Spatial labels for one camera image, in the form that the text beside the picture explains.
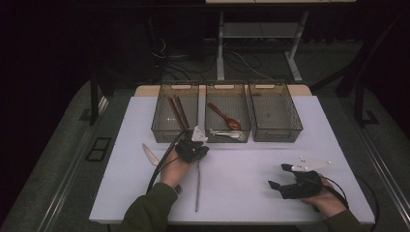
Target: sleeve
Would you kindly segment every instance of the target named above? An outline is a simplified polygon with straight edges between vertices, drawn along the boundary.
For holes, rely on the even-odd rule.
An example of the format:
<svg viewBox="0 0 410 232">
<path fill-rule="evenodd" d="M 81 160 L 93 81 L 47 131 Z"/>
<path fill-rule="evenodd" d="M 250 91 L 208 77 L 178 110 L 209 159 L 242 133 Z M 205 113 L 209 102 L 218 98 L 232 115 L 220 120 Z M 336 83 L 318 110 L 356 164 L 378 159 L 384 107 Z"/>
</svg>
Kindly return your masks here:
<svg viewBox="0 0 410 232">
<path fill-rule="evenodd" d="M 139 196 L 130 205 L 118 231 L 164 231 L 168 224 L 168 214 L 177 198 L 173 188 L 164 183 L 156 183 L 148 194 Z"/>
<path fill-rule="evenodd" d="M 325 220 L 331 232 L 368 232 L 349 210 Z"/>
</svg>

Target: white plastic knife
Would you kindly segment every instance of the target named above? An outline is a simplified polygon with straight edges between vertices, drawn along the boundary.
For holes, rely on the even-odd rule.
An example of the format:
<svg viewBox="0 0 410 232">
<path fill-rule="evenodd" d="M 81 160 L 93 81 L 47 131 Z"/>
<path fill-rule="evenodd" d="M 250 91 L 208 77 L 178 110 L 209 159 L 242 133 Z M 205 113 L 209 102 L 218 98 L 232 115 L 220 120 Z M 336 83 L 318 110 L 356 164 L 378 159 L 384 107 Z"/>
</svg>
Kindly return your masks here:
<svg viewBox="0 0 410 232">
<path fill-rule="evenodd" d="M 158 166 L 158 164 L 160 164 L 160 161 L 157 159 L 157 157 L 154 155 L 154 153 L 151 152 L 151 150 L 144 143 L 142 143 L 142 149 L 144 149 L 145 156 L 147 156 L 148 160 L 154 166 Z"/>
</svg>

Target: human hand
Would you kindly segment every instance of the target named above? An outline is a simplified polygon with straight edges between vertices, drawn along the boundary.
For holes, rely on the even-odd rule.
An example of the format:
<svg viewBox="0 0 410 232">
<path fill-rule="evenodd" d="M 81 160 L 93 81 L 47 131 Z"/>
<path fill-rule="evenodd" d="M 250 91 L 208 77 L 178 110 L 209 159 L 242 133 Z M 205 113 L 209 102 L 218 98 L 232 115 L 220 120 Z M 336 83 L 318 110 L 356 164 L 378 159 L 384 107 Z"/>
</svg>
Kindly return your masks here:
<svg viewBox="0 0 410 232">
<path fill-rule="evenodd" d="M 187 163 L 181 160 L 175 149 L 173 149 L 161 169 L 161 182 L 175 189 L 192 166 L 193 162 Z"/>
<path fill-rule="evenodd" d="M 324 186 L 333 187 L 325 178 L 320 178 Z M 319 194 L 309 198 L 302 198 L 302 202 L 314 205 L 327 218 L 333 217 L 347 208 L 341 201 L 331 192 L 322 188 Z"/>
</svg>

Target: floor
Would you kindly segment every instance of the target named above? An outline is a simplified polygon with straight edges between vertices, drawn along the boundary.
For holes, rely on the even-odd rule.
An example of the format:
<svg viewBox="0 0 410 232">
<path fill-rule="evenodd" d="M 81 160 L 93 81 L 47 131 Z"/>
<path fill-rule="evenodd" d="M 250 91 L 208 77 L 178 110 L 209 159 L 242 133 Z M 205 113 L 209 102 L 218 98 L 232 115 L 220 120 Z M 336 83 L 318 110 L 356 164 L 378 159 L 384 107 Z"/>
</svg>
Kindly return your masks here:
<svg viewBox="0 0 410 232">
<path fill-rule="evenodd" d="M 205 41 L 201 61 L 187 59 L 173 50 L 162 78 L 216 79 L 216 44 Z M 226 41 L 225 79 L 282 78 L 292 83 L 283 51 L 287 41 Z M 310 86 L 347 65 L 361 47 L 358 42 L 301 43 L 296 63 Z M 371 92 L 366 91 L 365 110 L 371 110 L 378 125 L 358 126 L 353 119 L 354 95 L 338 98 L 338 81 L 313 92 L 322 104 L 337 141 L 358 177 L 367 201 L 378 217 L 373 231 L 409 231 L 410 141 Z M 100 117 L 89 126 L 89 83 L 78 90 L 39 162 L 15 202 L 0 231 L 116 231 L 116 225 L 101 225 L 88 219 L 110 151 L 121 127 L 133 89 L 118 89 L 102 98 Z M 111 138 L 102 161 L 87 161 L 97 138 Z M 169 231 L 191 228 L 170 227 Z M 202 227 L 201 231 L 215 231 Z M 224 231 L 292 231 L 287 227 L 235 227 Z"/>
</svg>

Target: wooden spoon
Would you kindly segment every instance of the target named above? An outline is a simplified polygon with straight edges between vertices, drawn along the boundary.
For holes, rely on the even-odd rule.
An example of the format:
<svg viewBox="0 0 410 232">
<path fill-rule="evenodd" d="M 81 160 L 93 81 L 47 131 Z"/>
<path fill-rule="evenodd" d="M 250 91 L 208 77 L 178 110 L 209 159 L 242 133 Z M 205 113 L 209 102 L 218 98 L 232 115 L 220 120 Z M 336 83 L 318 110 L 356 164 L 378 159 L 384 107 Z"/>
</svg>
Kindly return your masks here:
<svg viewBox="0 0 410 232">
<path fill-rule="evenodd" d="M 215 112 L 217 112 L 219 114 L 220 117 L 222 117 L 225 122 L 226 125 L 231 129 L 231 130 L 235 130 L 235 131 L 240 131 L 241 130 L 241 124 L 236 121 L 235 119 L 231 119 L 226 117 L 226 115 L 224 115 L 222 112 L 220 112 L 220 110 L 211 102 L 208 103 L 208 106 L 211 107 L 213 110 L 215 110 Z"/>
</svg>

